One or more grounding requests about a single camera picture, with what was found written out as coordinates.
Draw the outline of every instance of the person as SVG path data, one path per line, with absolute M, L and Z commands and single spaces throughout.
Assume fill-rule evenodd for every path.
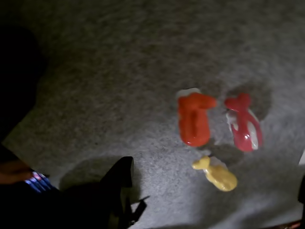
M 0 26 L 0 141 L 34 106 L 36 84 L 46 61 L 34 35 L 19 26 Z M 0 144 L 0 184 L 32 176 L 31 168 Z

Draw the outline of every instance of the white paper scrap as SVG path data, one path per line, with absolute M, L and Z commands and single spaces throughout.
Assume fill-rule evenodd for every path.
M 303 154 L 301 156 L 299 165 L 305 165 L 305 150 L 303 151 Z

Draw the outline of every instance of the toy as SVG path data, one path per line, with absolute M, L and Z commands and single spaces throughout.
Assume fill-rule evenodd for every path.
M 263 143 L 263 135 L 258 119 L 249 109 L 251 98 L 249 94 L 240 93 L 237 98 L 225 100 L 225 106 L 230 109 L 226 117 L 234 144 L 244 152 L 258 149 Z
M 193 163 L 193 169 L 202 169 L 206 178 L 219 190 L 228 192 L 236 188 L 237 178 L 216 157 L 204 156 Z
M 210 138 L 206 110 L 216 107 L 213 97 L 201 94 L 198 88 L 177 93 L 180 137 L 189 146 L 202 146 Z

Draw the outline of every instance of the finger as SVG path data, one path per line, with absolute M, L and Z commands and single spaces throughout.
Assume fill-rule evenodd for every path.
M 19 181 L 25 181 L 32 177 L 32 172 L 22 172 L 17 174 L 0 173 L 0 184 L 10 185 Z
M 13 173 L 20 170 L 28 170 L 30 167 L 21 160 L 9 161 L 0 164 L 0 171 L 3 173 Z

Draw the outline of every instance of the hand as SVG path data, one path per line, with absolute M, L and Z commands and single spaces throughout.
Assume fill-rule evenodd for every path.
M 10 185 L 32 177 L 31 168 L 20 160 L 0 164 L 0 185 Z

